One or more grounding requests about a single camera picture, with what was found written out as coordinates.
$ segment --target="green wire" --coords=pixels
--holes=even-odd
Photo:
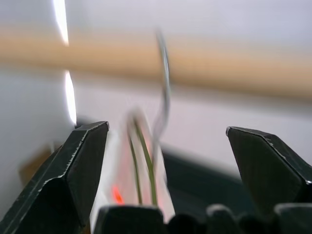
[[[147,146],[146,146],[142,131],[139,128],[138,122],[136,119],[134,119],[134,125],[135,125],[135,129],[136,129],[136,134],[137,134],[137,136],[141,142],[142,148],[143,148],[145,161],[146,161],[147,168],[148,168],[148,175],[149,175],[149,179],[150,179],[150,183],[151,183],[152,204],[157,206],[157,194],[156,194],[156,184],[155,184],[153,164],[152,164],[150,155],[148,153]]]
[[[137,157],[135,154],[135,149],[133,147],[133,143],[130,137],[130,134],[128,134],[129,138],[129,143],[130,143],[130,148],[131,148],[131,153],[132,153],[132,158],[133,158],[133,163],[135,165],[135,177],[136,177],[136,192],[137,192],[137,199],[138,203],[142,205],[142,194],[141,194],[141,187],[140,187],[140,180],[138,176],[138,167],[137,167]]]

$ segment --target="wooden stick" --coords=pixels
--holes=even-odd
[[[199,40],[167,41],[171,80],[201,88],[312,99],[312,57],[222,48]],[[70,45],[39,35],[0,35],[0,61],[162,80],[156,39],[75,37]]]

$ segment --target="red led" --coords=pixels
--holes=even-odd
[[[117,204],[120,204],[120,205],[124,204],[122,196],[120,195],[119,189],[116,186],[113,187],[113,199]]]

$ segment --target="black plastic part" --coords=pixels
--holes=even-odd
[[[0,233],[78,234],[98,189],[107,132],[107,122],[74,130],[21,192]]]
[[[240,233],[238,224],[229,208],[219,204],[207,208],[207,233]]]
[[[158,209],[117,206],[102,208],[94,234],[167,234]]]
[[[279,204],[276,213],[276,229],[282,234],[312,233],[312,204]]]
[[[227,136],[244,185],[258,209],[277,203],[311,202],[312,167],[275,135],[229,127]]]
[[[272,230],[265,220],[250,214],[242,215],[237,222],[244,234],[269,234]]]
[[[194,217],[177,214],[167,225],[170,234],[205,234],[206,224],[200,224]]]

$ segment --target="white wall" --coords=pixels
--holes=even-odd
[[[202,36],[224,41],[307,47],[310,0],[65,0],[71,30]]]
[[[217,41],[259,43],[311,51],[312,2],[309,0],[66,0],[69,33],[93,36],[111,31],[188,35]],[[91,75],[85,76],[91,82]],[[141,107],[152,122],[160,100],[157,86],[122,84],[104,79],[74,83],[77,112],[108,120],[118,128],[126,113]],[[277,134],[312,164],[312,105],[289,100],[173,90],[170,121],[162,142],[193,153],[190,160],[237,174],[225,136],[227,126]]]
[[[160,86],[111,81],[91,75],[76,81],[77,114],[107,120],[120,129],[133,108],[141,108],[152,124],[160,107]],[[312,164],[312,104],[268,97],[173,87],[168,128],[161,139],[168,149],[197,163],[238,176],[226,137],[227,126],[258,129],[278,135]]]
[[[1,1],[0,25],[60,38],[49,1]],[[0,64],[0,220],[22,190],[21,166],[50,142],[63,143],[73,129],[63,76]]]

